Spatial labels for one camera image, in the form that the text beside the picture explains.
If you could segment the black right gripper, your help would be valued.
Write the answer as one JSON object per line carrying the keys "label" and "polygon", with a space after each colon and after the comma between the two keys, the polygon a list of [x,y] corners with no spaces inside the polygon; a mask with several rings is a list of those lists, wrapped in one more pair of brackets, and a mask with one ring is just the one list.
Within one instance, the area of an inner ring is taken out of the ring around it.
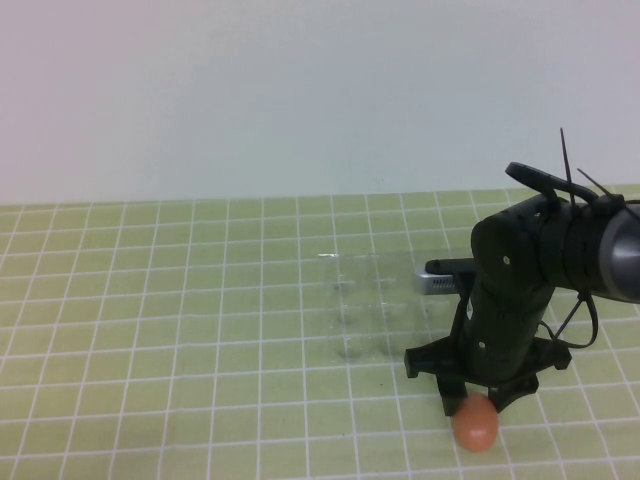
{"label": "black right gripper", "polygon": [[488,387],[497,413],[537,392],[551,363],[534,337],[555,290],[542,272],[541,235],[558,211],[536,195],[476,224],[471,257],[425,264],[453,278],[460,301],[450,334],[407,350],[405,368],[410,378],[436,376],[445,416],[467,399],[465,383]]}

